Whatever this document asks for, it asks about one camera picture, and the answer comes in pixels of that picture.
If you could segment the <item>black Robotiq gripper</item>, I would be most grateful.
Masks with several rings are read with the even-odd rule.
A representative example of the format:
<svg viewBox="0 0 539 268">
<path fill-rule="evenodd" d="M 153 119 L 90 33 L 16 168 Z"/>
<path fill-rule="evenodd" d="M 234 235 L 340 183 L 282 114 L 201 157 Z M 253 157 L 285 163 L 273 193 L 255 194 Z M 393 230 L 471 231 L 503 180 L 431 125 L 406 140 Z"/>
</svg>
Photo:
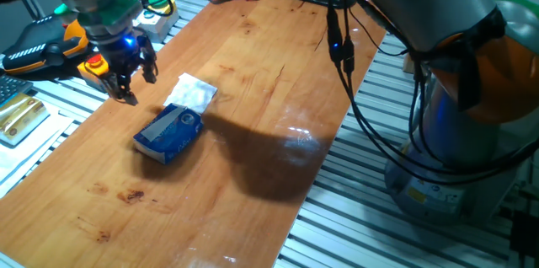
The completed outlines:
<svg viewBox="0 0 539 268">
<path fill-rule="evenodd" d="M 99 52 L 108 64 L 104 87 L 109 96 L 124 104 L 137 105 L 130 75 L 139 67 L 147 83 L 155 83 L 158 75 L 156 52 L 147 35 L 127 34 L 100 40 Z"/>
</svg>

